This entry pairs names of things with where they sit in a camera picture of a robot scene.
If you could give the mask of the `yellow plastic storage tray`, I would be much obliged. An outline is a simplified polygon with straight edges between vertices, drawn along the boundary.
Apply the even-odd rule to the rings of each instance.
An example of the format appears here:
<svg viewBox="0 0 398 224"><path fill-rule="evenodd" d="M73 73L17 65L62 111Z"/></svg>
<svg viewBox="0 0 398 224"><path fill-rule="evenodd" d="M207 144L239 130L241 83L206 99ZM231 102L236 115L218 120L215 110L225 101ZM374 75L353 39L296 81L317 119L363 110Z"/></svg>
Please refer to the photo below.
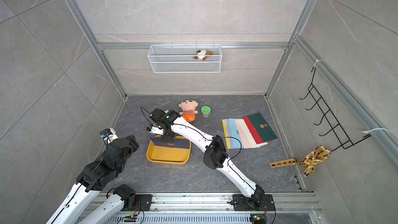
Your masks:
<svg viewBox="0 0 398 224"><path fill-rule="evenodd" d="M185 139L182 136L175 137L176 139ZM156 163L156 164L169 164L169 165L177 165L183 166L187 164L190 158L191 148L190 149L180 149L180 148L165 148L154 146L152 141L150 140L146 157L147 160Z"/></svg>

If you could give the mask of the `red envelope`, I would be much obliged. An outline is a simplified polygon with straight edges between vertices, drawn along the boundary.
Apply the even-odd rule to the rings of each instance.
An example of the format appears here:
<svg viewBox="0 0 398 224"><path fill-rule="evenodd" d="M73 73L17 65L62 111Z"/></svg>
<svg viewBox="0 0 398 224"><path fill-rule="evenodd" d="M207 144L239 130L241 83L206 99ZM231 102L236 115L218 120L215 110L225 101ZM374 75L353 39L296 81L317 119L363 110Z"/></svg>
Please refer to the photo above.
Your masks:
<svg viewBox="0 0 398 224"><path fill-rule="evenodd" d="M261 139L260 135L258 134L257 130L254 128L254 125L251 123L249 118L247 116L243 117L243 120L245 121L246 126L249 129L249 132L251 133L252 137L255 140L255 143L257 146L262 145L264 142Z"/></svg>

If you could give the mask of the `dark green envelope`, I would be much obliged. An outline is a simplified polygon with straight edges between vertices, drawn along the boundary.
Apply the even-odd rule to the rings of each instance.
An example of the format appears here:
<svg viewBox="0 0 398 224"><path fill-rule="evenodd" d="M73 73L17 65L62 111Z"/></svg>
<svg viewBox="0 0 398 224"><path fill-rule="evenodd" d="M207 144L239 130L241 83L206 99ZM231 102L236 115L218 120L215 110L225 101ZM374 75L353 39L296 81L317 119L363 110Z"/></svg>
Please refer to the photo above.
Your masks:
<svg viewBox="0 0 398 224"><path fill-rule="evenodd" d="M261 113L255 113L248 115L248 119L252 123L254 129L259 134L260 138L264 142L270 142L277 139L277 135L274 133L270 125L267 123Z"/></svg>

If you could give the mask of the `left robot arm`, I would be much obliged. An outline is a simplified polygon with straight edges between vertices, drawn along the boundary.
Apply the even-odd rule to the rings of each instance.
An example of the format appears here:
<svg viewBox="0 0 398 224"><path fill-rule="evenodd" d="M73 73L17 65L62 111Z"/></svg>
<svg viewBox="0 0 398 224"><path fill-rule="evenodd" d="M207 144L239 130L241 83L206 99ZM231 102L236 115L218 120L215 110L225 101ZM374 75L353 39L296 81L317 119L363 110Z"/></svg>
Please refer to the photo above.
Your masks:
<svg viewBox="0 0 398 224"><path fill-rule="evenodd" d="M84 167L62 204L49 218L49 224L74 224L106 185L123 172L127 160L139 148L135 136L104 138L107 146L95 161Z"/></svg>

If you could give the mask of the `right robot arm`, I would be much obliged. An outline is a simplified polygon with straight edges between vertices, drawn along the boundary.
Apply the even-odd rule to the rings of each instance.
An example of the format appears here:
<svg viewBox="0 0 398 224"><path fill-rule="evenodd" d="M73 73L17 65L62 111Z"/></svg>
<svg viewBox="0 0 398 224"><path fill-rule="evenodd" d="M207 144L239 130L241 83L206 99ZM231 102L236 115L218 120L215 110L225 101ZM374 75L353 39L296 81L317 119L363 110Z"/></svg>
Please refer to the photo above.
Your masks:
<svg viewBox="0 0 398 224"><path fill-rule="evenodd" d="M157 108L149 117L154 123L147 130L160 135L162 141L170 144L180 135L195 144L204 153L203 162L224 174L240 190L247 199L248 209L259 210L265 206L265 191L235 166L222 137L202 132L174 110L164 112Z"/></svg>

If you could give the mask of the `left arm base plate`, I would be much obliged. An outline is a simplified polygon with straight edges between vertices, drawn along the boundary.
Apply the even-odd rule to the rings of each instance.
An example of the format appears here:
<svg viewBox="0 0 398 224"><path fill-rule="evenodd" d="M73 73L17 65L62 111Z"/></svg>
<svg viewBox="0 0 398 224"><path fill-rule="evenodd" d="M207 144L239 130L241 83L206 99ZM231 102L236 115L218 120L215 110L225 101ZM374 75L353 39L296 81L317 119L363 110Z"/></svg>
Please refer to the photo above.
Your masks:
<svg viewBox="0 0 398 224"><path fill-rule="evenodd" d="M139 208L141 210L149 211L152 204L153 195L150 194L138 194L130 196L127 198L122 198L123 208L122 211L137 211Z"/></svg>

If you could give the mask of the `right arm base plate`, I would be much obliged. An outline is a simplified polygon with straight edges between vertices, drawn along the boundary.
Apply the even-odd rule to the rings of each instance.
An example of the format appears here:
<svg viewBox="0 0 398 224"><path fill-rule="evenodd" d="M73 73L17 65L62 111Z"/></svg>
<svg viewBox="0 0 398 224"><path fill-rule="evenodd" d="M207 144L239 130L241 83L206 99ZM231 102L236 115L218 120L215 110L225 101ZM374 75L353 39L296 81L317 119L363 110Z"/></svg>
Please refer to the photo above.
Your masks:
<svg viewBox="0 0 398 224"><path fill-rule="evenodd" d="M235 211L274 211L275 204L272 195L264 195L260 199L248 198L243 195L235 194L229 202Z"/></svg>

